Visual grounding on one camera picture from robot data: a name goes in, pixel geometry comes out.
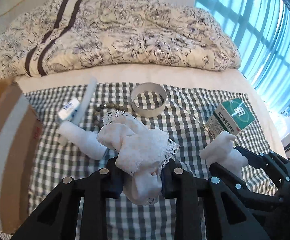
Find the white plug-in night light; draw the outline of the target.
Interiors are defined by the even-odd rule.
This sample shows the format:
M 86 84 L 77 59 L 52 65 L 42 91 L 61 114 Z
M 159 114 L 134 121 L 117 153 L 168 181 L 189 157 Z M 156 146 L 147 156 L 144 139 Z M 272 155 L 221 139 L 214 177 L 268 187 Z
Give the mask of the white plug-in night light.
M 64 121 L 59 127 L 58 142 L 65 146 L 67 142 L 73 143 L 79 150 L 93 160 L 101 160 L 106 147 L 97 141 L 97 134 L 86 131 L 70 121 Z

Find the green 999 medicine box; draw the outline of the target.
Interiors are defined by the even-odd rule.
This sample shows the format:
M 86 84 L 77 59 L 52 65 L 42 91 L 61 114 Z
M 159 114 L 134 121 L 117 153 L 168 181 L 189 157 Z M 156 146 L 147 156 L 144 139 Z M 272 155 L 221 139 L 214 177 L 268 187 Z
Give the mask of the green 999 medicine box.
M 206 127 L 212 137 L 223 131 L 238 136 L 255 121 L 249 107 L 240 98 L 221 102 L 206 122 Z

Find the white foam tube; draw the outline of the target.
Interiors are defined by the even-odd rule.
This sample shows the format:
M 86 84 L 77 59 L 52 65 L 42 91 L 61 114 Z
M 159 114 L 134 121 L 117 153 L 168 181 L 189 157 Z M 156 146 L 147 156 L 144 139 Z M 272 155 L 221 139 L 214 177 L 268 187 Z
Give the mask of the white foam tube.
M 80 103 L 80 106 L 74 115 L 74 118 L 72 120 L 72 123 L 75 125 L 78 125 L 82 118 L 85 115 L 85 112 L 87 111 L 89 104 L 93 98 L 93 95 L 95 93 L 95 88 L 97 86 L 97 79 L 95 77 L 92 77 L 88 83 L 88 86 L 86 88 L 85 94 L 82 98 L 82 101 Z

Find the cardboard box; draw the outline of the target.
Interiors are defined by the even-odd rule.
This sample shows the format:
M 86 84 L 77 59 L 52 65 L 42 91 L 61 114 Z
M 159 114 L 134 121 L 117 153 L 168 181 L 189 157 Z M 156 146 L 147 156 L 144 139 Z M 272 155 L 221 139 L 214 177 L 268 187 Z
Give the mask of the cardboard box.
M 0 232 L 28 217 L 28 190 L 42 132 L 37 113 L 13 79 L 0 80 Z

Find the blue curtain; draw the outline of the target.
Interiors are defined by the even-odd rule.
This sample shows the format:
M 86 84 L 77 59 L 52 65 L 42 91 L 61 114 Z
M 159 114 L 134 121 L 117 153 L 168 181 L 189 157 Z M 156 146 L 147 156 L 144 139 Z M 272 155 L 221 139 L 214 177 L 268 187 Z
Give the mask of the blue curtain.
M 290 115 L 290 11 L 282 0 L 195 0 L 238 47 L 240 72 L 267 108 Z

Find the floral quilt with stripes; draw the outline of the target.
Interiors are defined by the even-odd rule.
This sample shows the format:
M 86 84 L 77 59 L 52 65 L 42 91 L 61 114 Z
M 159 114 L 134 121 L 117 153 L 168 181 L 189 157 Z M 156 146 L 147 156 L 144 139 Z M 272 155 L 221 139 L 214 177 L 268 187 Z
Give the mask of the floral quilt with stripes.
M 140 63 L 237 69 L 237 46 L 204 9 L 159 0 L 49 0 L 0 34 L 0 79 Z

